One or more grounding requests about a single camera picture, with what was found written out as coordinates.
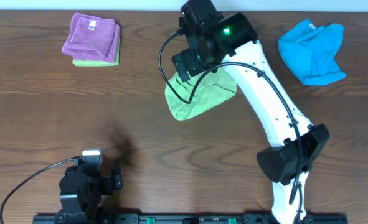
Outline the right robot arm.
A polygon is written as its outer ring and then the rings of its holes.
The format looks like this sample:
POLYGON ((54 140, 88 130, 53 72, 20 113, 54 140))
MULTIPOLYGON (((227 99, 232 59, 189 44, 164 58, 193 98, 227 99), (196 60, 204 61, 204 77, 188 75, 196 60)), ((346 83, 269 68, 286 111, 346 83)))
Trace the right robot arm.
POLYGON ((256 112, 270 143, 257 154, 273 182, 272 215, 277 223, 308 223, 304 185, 314 160, 329 139, 325 125, 313 125, 297 110, 270 68, 254 29, 242 13, 223 17, 185 10, 178 35, 189 48, 172 61, 183 81, 223 68, 238 84, 256 112))

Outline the green microfiber cloth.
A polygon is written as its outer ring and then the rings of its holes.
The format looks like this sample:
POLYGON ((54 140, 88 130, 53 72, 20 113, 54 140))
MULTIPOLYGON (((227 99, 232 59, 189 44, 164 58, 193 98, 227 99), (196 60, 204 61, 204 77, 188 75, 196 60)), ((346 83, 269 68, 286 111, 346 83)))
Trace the green microfiber cloth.
POLYGON ((210 72, 199 83, 197 88, 194 85, 200 75, 192 77, 189 81, 183 82, 177 73, 169 80, 169 83, 184 100, 190 98, 192 90, 195 90, 191 103, 182 102, 170 87, 165 88, 165 98, 173 117, 178 121, 184 121, 198 116, 209 109, 229 100, 237 92, 237 83, 223 69, 219 68, 216 73, 210 72))

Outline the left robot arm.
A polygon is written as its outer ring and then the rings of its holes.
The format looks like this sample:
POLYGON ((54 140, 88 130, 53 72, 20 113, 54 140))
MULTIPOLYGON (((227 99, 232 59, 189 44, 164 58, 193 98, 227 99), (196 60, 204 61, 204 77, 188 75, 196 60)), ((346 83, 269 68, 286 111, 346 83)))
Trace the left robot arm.
POLYGON ((52 223, 115 222, 115 216, 100 206, 101 198, 123 188, 119 160, 115 160, 110 174, 101 174, 100 156, 80 156, 65 171, 59 182, 62 209, 52 223))

